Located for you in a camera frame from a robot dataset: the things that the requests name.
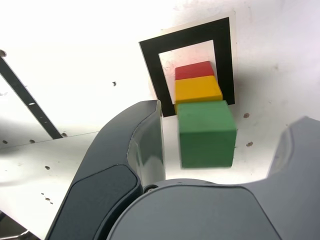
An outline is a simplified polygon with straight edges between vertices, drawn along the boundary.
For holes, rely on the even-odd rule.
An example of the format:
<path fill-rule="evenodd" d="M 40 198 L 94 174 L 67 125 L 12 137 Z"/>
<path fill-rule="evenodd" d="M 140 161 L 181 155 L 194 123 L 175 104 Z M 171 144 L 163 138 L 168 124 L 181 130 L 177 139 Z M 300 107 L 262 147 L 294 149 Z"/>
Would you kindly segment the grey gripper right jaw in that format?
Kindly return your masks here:
<path fill-rule="evenodd" d="M 135 200 L 110 240 L 317 240 L 320 123 L 304 117 L 282 134 L 267 178 L 235 185 L 166 185 Z"/>

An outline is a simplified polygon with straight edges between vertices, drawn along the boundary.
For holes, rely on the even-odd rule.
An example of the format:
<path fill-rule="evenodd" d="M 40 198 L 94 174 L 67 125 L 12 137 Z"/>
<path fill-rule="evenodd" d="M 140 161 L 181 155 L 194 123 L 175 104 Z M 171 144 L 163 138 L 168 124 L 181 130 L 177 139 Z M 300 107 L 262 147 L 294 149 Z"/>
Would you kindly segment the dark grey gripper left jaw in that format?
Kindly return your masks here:
<path fill-rule="evenodd" d="M 89 146 L 48 240 L 104 240 L 144 188 L 166 178 L 159 100 L 138 102 L 111 119 Z"/>

